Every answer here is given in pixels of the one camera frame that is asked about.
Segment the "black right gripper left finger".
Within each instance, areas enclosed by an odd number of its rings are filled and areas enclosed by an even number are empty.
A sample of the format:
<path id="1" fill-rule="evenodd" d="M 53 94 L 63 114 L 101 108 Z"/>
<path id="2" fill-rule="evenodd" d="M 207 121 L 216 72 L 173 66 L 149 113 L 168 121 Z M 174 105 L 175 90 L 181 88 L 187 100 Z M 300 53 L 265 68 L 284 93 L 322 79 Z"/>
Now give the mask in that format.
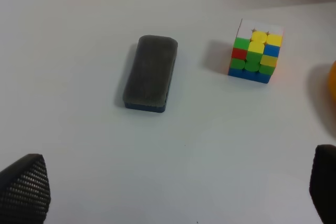
<path id="1" fill-rule="evenodd" d="M 41 154 L 27 154 L 1 171 L 1 223 L 44 223 L 50 202 Z"/>

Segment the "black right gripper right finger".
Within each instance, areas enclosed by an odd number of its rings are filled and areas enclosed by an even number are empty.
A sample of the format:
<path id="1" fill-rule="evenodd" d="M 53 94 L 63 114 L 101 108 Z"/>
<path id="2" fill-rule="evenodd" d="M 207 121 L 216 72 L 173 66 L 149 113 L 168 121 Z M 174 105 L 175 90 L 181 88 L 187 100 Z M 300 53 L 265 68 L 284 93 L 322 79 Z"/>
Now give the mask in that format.
<path id="1" fill-rule="evenodd" d="M 335 146 L 318 145 L 312 164 L 309 193 L 323 223 L 335 223 Z"/>

